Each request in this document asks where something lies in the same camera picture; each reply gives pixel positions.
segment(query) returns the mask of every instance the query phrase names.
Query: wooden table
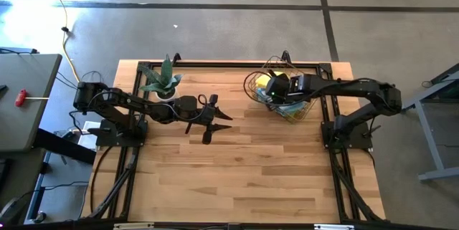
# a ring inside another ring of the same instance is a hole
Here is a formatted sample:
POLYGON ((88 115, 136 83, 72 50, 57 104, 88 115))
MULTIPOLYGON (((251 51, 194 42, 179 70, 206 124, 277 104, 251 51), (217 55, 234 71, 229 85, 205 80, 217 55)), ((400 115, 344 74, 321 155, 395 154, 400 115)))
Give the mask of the wooden table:
MULTIPOLYGON (((137 64, 138 60, 121 60, 114 87, 132 92, 137 64)), ((353 78, 348 62, 331 65, 335 78, 353 78)), ((242 82, 253 70, 174 69, 174 74, 184 74, 180 95, 218 94, 217 105, 234 120, 215 122, 233 127, 215 133, 212 143, 203 145, 202 126, 193 126, 186 135, 186 123, 160 125, 149 118, 129 221, 339 222, 330 160, 320 134, 320 102, 303 122, 291 125, 245 95, 242 82)), ((355 97, 338 100, 342 114, 359 108, 355 97)), ((94 186, 95 207, 113 185, 119 152, 120 148, 113 148, 101 163, 94 186)), ((371 158, 362 150, 349 150, 349 159, 356 189, 384 217, 371 158)), ((122 189, 117 211, 123 196, 122 189)), ((344 198, 350 215, 347 192, 344 198)), ((89 191, 86 201, 83 216, 89 214, 89 191)))

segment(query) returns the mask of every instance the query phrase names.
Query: yellow cable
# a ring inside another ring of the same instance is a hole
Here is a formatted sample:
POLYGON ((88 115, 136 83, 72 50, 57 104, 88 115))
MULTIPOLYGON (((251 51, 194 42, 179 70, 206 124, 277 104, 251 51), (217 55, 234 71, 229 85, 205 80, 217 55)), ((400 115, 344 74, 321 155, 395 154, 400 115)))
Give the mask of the yellow cable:
MULTIPOLYGON (((62 8, 64 8, 64 13, 65 13, 65 28, 67 28, 67 10, 65 8, 65 5, 64 3, 62 2, 62 0, 59 0, 61 5, 62 5, 62 8)), ((80 82, 80 78, 78 77, 78 74, 77 74, 77 71, 75 70, 75 67, 73 66, 73 63, 72 61, 70 60, 69 58, 69 54, 67 53, 67 50, 65 50, 65 43, 67 42, 67 40, 65 39, 65 35, 67 33, 64 32, 64 37, 62 38, 62 50, 64 50, 64 55, 65 55, 65 58, 67 58, 67 61, 69 62, 69 65, 70 67, 72 68, 72 72, 73 72, 73 75, 75 76, 75 79, 77 80, 77 82, 80 82)))

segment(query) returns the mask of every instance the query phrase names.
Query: plant pot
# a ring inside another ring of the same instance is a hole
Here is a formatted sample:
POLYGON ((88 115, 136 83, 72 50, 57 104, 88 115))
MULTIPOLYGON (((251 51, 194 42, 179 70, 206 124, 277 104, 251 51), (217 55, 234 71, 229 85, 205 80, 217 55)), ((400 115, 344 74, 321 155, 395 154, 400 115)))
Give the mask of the plant pot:
POLYGON ((158 94, 157 92, 155 92, 155 95, 156 95, 156 98, 158 98, 160 101, 169 102, 179 97, 179 91, 177 90, 177 87, 175 87, 174 90, 172 90, 172 92, 170 92, 169 94, 165 96, 162 94, 158 94))

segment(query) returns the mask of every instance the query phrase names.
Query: yellow object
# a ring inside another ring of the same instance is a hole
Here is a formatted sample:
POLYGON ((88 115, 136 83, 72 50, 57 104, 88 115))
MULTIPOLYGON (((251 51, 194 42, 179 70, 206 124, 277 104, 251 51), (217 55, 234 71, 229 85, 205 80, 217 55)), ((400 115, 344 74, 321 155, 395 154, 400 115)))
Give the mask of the yellow object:
MULTIPOLYGON (((283 72, 274 72, 276 75, 281 75, 283 72)), ((258 77, 257 80, 255 80, 255 84, 257 87, 261 88, 266 88, 266 85, 268 84, 268 81, 270 81, 270 77, 267 75, 261 75, 258 77)))

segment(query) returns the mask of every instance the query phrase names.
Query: potted plant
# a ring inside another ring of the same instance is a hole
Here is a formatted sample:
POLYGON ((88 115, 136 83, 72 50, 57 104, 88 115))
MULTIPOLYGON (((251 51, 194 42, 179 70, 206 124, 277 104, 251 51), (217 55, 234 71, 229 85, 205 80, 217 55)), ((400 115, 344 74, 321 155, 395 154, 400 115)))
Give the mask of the potted plant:
POLYGON ((149 85, 140 87, 140 90, 154 91, 156 97, 164 102, 168 102, 179 96, 176 87, 180 83, 183 75, 172 75, 172 62, 168 55, 166 55, 166 59, 161 65, 161 74, 143 65, 139 65, 139 69, 145 74, 147 80, 150 82, 149 85))

